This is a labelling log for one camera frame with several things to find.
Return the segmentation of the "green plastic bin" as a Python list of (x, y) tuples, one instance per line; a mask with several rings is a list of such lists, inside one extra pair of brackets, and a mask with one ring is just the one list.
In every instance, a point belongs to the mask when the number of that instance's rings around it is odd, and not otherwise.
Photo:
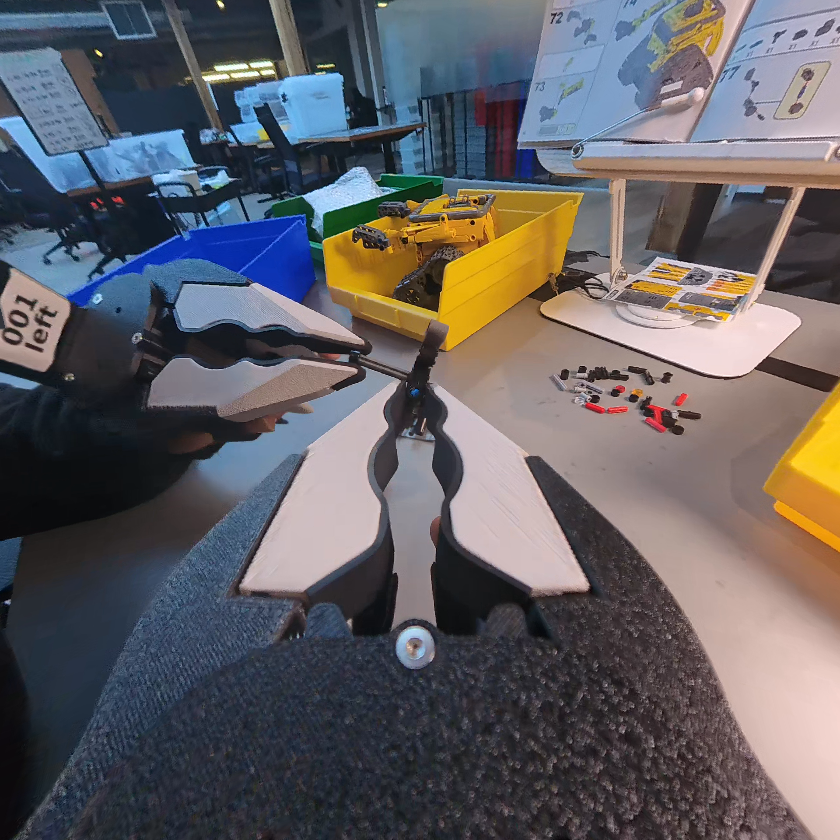
[(322, 242), (325, 238), (340, 235), (361, 224), (368, 224), (378, 218), (378, 207), (383, 202), (420, 203), (429, 198), (440, 196), (444, 191), (444, 177), (429, 174), (394, 174), (383, 173), (375, 181), (381, 196), (366, 197), (363, 201), (325, 211), (322, 227), (314, 227), (314, 210), (308, 199), (315, 192), (303, 196), (292, 196), (271, 204), (264, 219), (288, 216), (304, 216), (311, 258), (316, 266), (323, 266)]

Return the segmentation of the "black office chair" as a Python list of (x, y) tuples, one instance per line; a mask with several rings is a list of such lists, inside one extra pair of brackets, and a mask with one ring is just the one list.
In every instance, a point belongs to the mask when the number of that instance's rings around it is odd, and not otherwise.
[(286, 193), (302, 196), (307, 191), (307, 184), (297, 148), (280, 128), (269, 104), (258, 105), (255, 108), (255, 115), (272, 144), (271, 152), (255, 158), (255, 166), (266, 173), (273, 190), (275, 189), (274, 182), (277, 180), (275, 174), (281, 172)]

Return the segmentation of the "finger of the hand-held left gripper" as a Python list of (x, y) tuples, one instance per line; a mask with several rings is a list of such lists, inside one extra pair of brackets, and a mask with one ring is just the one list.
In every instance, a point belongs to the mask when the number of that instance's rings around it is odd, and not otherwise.
[(144, 417), (174, 423), (243, 423), (362, 382), (357, 364), (321, 358), (243, 359), (213, 367), (176, 356), (151, 382)]
[(278, 361), (371, 352), (369, 341), (260, 285), (188, 282), (164, 317), (166, 347), (200, 361)]

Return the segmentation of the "yellow plastic bin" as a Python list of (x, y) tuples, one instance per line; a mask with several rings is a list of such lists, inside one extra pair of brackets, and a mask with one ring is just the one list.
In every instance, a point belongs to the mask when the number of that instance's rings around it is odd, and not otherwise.
[(773, 509), (839, 551), (839, 387), (786, 450), (763, 490)]
[(498, 237), (444, 270), (437, 309), (398, 301), (399, 280), (417, 267), (414, 253), (396, 245), (380, 251), (352, 242), (347, 230), (324, 240), (325, 276), (332, 300), (358, 318), (421, 340), (435, 319), (448, 325), (452, 350), (562, 270), (582, 192), (495, 191)]

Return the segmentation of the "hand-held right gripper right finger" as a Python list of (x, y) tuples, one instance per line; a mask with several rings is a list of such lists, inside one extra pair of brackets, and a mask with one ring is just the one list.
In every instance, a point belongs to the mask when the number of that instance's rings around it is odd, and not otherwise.
[(474, 634), (498, 606), (589, 592), (591, 583), (529, 454), (440, 385), (427, 390), (444, 492), (432, 568), (437, 628)]

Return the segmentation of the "small black grey brick assembly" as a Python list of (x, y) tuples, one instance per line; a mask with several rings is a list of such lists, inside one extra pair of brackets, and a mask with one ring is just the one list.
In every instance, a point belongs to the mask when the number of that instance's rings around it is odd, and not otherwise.
[(405, 438), (433, 440), (433, 434), (427, 429), (425, 414), (425, 400), (430, 373), (434, 367), (438, 352), (441, 350), (448, 334), (448, 326), (433, 320), (430, 321), (425, 332), (420, 349), (417, 353), (413, 368), (403, 371), (392, 365), (371, 359), (368, 355), (361, 355), (358, 351), (349, 354), (349, 362), (358, 364), (365, 369), (388, 375), (402, 383), (406, 408), (399, 426), (399, 434)]

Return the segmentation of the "whiteboard sign on stand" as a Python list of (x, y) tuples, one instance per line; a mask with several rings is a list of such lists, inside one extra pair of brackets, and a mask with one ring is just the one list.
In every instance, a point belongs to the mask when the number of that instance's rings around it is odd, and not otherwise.
[(1, 82), (48, 156), (89, 152), (109, 145), (58, 50), (3, 53)]

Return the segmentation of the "pile of small toy bricks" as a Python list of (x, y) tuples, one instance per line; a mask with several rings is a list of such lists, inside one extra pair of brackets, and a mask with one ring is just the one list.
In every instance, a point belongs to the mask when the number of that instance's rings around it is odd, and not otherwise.
[(688, 424), (703, 418), (689, 405), (689, 394), (675, 389), (675, 373), (669, 370), (657, 373), (638, 364), (614, 369), (582, 364), (551, 373), (549, 381), (589, 413), (621, 417), (659, 434), (680, 436)]

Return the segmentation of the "clear plastic storage tub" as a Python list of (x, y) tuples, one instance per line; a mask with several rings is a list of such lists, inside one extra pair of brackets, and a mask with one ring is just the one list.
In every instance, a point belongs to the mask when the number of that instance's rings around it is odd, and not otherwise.
[(78, 153), (47, 155), (23, 118), (1, 118), (1, 128), (58, 192), (96, 186)]
[(104, 182), (122, 182), (196, 165), (181, 129), (111, 140), (86, 152)]

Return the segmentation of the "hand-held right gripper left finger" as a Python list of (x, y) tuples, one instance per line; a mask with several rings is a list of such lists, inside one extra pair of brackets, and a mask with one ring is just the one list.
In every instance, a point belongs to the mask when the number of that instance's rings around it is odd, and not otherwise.
[(308, 446), (248, 555), (242, 595), (335, 604), (357, 635), (387, 632), (396, 602), (384, 489), (398, 458), (394, 381)]

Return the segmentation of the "person's left hand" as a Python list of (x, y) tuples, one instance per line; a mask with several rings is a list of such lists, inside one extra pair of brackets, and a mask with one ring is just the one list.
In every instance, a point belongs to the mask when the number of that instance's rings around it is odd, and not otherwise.
[(287, 414), (311, 413), (312, 407), (303, 403), (241, 423), (219, 419), (203, 425), (188, 426), (170, 438), (166, 451), (170, 455), (199, 459), (202, 457), (201, 453), (214, 453), (226, 444), (249, 443), (264, 434), (273, 433), (277, 426), (287, 423)]

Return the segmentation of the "bubble wrap sheet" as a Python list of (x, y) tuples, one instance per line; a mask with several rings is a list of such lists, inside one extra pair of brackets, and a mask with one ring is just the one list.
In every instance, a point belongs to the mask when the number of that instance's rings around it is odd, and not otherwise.
[(368, 169), (355, 166), (335, 182), (307, 193), (303, 200), (312, 210), (311, 227), (321, 239), (327, 237), (327, 213), (339, 211), (375, 198), (383, 198), (392, 189), (379, 186)]

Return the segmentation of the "person's black printed hoodie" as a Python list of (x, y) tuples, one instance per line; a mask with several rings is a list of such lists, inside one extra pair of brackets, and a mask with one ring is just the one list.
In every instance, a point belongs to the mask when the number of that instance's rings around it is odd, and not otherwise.
[(1, 541), (1, 838), (13, 837), (25, 818), (28, 790), (28, 694), (6, 625), (21, 538)]

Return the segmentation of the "white book stand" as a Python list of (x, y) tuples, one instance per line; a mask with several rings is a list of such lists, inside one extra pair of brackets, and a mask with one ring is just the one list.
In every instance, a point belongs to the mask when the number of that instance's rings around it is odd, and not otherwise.
[(608, 274), (613, 288), (624, 272), (627, 181), (786, 186), (791, 195), (766, 248), (745, 310), (729, 324), (644, 310), (637, 304), (596, 301), (574, 290), (541, 305), (540, 313), (546, 319), (718, 379), (750, 373), (800, 327), (798, 316), (758, 299), (805, 189), (838, 188), (838, 139), (713, 143), (583, 140), (573, 148), (571, 160), (580, 176), (610, 181)]

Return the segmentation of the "yellow sticker sheet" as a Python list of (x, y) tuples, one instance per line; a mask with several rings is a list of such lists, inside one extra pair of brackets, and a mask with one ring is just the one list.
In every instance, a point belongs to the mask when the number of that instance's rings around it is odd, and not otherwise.
[(729, 322), (748, 305), (754, 274), (656, 258), (618, 283), (605, 299), (700, 320)]

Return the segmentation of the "black utility cart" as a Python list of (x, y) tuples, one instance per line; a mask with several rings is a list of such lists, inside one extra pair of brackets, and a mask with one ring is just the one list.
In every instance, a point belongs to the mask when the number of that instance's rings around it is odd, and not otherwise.
[(250, 221), (242, 181), (223, 166), (152, 175), (154, 195), (179, 235)]

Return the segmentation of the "yellow toy robot model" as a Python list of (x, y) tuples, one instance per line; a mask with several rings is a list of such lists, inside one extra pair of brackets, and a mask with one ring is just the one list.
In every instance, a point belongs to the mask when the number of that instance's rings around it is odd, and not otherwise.
[(395, 286), (393, 298), (428, 310), (438, 310), (446, 268), (497, 238), (497, 194), (484, 192), (441, 195), (423, 202), (386, 201), (377, 207), (384, 227), (361, 224), (352, 242), (381, 252), (403, 249), (416, 267)]

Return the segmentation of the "blue plastic bin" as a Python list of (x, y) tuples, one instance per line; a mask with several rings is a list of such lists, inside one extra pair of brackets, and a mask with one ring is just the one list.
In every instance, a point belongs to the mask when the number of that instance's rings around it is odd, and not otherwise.
[(304, 302), (316, 282), (306, 218), (296, 215), (201, 227), (174, 236), (66, 296), (83, 306), (106, 280), (178, 259), (213, 262), (296, 302)]

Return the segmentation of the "open instruction booklet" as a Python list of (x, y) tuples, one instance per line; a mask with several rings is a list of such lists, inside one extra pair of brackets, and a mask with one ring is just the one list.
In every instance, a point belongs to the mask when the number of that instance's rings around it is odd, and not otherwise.
[(838, 137), (838, 2), (550, 2), (518, 137)]

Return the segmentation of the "white storage box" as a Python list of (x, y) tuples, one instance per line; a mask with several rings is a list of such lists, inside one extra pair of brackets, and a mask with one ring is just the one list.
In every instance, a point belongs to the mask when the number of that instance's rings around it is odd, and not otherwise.
[(279, 87), (295, 141), (314, 140), (348, 130), (343, 77), (338, 72), (287, 77)]

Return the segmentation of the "red and blue stacked bins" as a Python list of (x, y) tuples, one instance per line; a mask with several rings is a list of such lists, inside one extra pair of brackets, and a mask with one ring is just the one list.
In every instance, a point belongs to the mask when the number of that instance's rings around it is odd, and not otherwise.
[(535, 150), (521, 150), (518, 136), (529, 94), (530, 79), (474, 91), (476, 126), (484, 136), (484, 175), (504, 182), (546, 182), (548, 172)]

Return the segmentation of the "background wooden desk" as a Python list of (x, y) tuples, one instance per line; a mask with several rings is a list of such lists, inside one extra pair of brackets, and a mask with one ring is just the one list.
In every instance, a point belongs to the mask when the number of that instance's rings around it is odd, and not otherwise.
[(323, 147), (323, 150), (319, 154), (333, 160), (336, 166), (335, 171), (340, 174), (347, 172), (345, 159), (350, 153), (344, 149), (345, 146), (366, 143), (379, 144), (381, 146), (385, 173), (395, 174), (396, 163), (393, 144), (397, 141), (404, 140), (412, 133), (423, 133), (426, 128), (426, 121), (409, 120), (389, 125), (321, 133), (303, 139), (293, 138), (290, 142), (297, 148), (308, 150), (314, 147)]

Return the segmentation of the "person's left forearm black sleeve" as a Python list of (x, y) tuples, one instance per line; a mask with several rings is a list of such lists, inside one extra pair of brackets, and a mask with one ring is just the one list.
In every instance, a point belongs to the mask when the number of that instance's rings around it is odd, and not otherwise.
[(192, 458), (166, 446), (134, 421), (90, 411), (56, 390), (2, 384), (1, 539), (139, 506), (218, 452)]

